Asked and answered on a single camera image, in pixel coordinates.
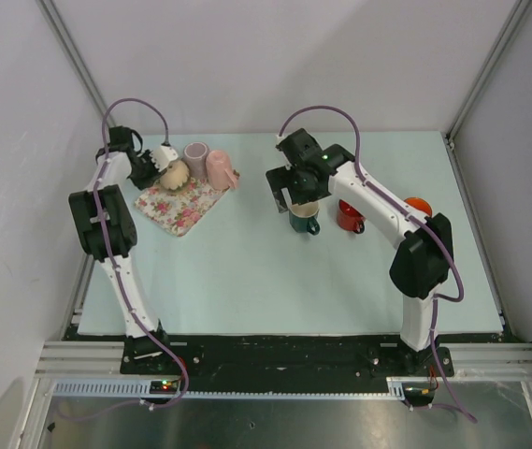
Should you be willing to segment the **orange mug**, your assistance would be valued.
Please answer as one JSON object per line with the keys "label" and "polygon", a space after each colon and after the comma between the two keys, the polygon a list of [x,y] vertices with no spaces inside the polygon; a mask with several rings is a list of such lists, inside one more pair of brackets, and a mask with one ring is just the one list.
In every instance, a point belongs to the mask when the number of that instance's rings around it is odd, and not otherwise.
{"label": "orange mug", "polygon": [[413,196],[406,198],[405,205],[409,214],[418,218],[431,217],[433,214],[431,206],[420,197]]}

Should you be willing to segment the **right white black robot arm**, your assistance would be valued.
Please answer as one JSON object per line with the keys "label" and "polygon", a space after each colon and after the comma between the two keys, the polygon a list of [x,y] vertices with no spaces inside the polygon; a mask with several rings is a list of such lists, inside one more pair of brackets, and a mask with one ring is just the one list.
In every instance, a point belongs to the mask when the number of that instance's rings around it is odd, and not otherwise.
{"label": "right white black robot arm", "polygon": [[406,345],[398,363],[411,375],[421,374],[432,363],[433,295],[447,281],[453,259],[450,221],[409,206],[366,174],[356,156],[338,144],[322,149],[303,128],[279,137],[276,149],[286,164],[270,169],[266,179],[280,213],[334,196],[363,215],[395,249],[389,275],[403,295],[400,339]]}

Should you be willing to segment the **aluminium corner post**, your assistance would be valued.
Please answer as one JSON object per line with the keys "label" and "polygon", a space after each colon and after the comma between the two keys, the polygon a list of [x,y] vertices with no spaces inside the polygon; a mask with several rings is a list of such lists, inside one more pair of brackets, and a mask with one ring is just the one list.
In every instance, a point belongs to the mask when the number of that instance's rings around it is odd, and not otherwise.
{"label": "aluminium corner post", "polygon": [[79,80],[84,93],[91,101],[99,118],[102,119],[104,113],[108,110],[108,103],[101,94],[92,72],[83,58],[79,45],[69,30],[56,2],[52,0],[35,0],[35,3]]}
{"label": "aluminium corner post", "polygon": [[517,37],[531,10],[532,0],[518,0],[514,3],[507,19],[501,26],[491,49],[485,57],[478,74],[468,89],[465,99],[461,103],[444,134],[445,140],[449,145],[452,145],[455,141],[455,138],[465,123],[468,115],[478,102],[501,62],[501,59],[514,42],[514,39]]}

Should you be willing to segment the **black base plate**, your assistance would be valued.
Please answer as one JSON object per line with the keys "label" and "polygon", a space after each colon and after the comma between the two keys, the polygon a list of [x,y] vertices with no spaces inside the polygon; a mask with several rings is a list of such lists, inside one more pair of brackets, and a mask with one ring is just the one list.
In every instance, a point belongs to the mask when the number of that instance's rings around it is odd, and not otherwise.
{"label": "black base plate", "polygon": [[125,340],[120,372],[178,379],[208,394],[381,393],[389,377],[454,375],[448,348],[411,350],[399,337],[174,335],[170,353],[133,356]]}

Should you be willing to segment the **floral serving tray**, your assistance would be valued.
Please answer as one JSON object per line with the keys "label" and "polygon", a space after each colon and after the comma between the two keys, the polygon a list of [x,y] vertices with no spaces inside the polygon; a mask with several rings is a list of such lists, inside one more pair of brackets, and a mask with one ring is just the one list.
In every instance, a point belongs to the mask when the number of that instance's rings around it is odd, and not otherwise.
{"label": "floral serving tray", "polygon": [[170,235],[183,237],[229,191],[214,189],[205,179],[190,178],[177,192],[156,183],[141,193],[134,206]]}

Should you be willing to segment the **red mug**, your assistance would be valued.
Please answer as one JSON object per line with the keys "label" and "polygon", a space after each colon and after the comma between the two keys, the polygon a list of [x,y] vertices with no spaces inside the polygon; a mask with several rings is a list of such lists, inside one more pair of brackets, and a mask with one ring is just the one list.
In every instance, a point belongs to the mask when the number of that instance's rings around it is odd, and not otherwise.
{"label": "red mug", "polygon": [[343,200],[338,202],[336,222],[341,229],[357,235],[363,234],[366,230],[365,217]]}

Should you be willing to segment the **right aluminium corner post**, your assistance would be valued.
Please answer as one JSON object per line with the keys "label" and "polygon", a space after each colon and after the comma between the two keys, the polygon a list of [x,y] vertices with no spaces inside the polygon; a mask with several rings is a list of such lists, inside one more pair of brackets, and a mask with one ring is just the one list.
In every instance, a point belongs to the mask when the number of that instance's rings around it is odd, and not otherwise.
{"label": "right aluminium corner post", "polygon": [[455,138],[465,123],[468,115],[478,102],[501,62],[501,59],[514,42],[514,39],[517,37],[531,10],[532,0],[518,0],[514,3],[507,19],[501,26],[491,49],[485,57],[478,74],[468,89],[465,99],[461,103],[444,134],[445,140],[449,145],[452,145],[455,141]]}

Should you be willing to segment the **left aluminium corner post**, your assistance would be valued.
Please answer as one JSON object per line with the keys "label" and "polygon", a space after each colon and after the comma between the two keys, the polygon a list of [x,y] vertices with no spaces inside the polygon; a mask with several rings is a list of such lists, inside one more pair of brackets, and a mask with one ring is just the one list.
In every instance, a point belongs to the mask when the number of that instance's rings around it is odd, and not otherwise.
{"label": "left aluminium corner post", "polygon": [[35,0],[35,3],[79,80],[84,93],[91,101],[99,118],[102,119],[104,113],[108,110],[108,103],[101,94],[92,72],[83,58],[79,45],[69,30],[56,2],[52,0]]}

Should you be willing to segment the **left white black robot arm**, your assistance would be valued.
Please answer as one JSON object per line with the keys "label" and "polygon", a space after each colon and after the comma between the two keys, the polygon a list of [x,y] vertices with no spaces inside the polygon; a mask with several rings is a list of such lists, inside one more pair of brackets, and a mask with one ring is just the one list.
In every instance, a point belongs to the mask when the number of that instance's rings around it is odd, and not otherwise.
{"label": "left white black robot arm", "polygon": [[68,204],[82,250],[105,271],[114,290],[133,357],[150,371],[162,373],[172,366],[174,352],[137,278],[132,256],[137,229],[122,194],[126,181],[143,188],[158,175],[151,152],[135,147],[142,142],[131,128],[109,128],[108,146],[96,154],[92,180],[70,194]]}

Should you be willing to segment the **cream beige mug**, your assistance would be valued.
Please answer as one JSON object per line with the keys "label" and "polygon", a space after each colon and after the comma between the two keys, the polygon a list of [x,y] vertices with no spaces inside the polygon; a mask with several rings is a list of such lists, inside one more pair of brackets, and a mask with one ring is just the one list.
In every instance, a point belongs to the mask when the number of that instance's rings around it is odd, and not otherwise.
{"label": "cream beige mug", "polygon": [[167,191],[178,191],[191,178],[190,170],[182,160],[172,162],[159,180],[160,185]]}

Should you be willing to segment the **green mug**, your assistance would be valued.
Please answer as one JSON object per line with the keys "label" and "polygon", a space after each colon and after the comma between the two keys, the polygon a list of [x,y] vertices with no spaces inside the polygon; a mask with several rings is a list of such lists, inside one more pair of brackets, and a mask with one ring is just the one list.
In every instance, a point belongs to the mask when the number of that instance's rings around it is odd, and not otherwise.
{"label": "green mug", "polygon": [[293,204],[289,208],[289,223],[296,233],[308,233],[317,236],[320,233],[318,223],[319,203]]}

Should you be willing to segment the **purple mug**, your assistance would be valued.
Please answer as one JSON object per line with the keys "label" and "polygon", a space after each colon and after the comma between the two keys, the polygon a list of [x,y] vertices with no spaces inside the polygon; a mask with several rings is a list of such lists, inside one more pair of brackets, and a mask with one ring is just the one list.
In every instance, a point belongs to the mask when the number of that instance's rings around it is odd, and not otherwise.
{"label": "purple mug", "polygon": [[183,161],[190,171],[190,175],[198,180],[208,177],[206,160],[209,154],[209,147],[204,142],[192,142],[185,146],[183,150]]}

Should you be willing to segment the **aluminium frame rail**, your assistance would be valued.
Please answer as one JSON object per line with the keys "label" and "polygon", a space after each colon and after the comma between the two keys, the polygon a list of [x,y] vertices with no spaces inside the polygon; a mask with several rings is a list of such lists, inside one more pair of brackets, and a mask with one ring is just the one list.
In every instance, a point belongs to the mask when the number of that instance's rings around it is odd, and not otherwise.
{"label": "aluminium frame rail", "polygon": [[36,366],[46,378],[120,376],[123,343],[119,341],[47,341]]}

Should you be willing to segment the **pink mug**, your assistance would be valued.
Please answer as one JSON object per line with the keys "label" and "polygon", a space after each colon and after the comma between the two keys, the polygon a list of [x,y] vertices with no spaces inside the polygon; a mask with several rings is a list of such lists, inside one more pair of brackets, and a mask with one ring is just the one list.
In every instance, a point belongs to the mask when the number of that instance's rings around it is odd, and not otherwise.
{"label": "pink mug", "polygon": [[208,182],[216,190],[237,189],[238,177],[229,155],[221,150],[211,151],[206,158]]}

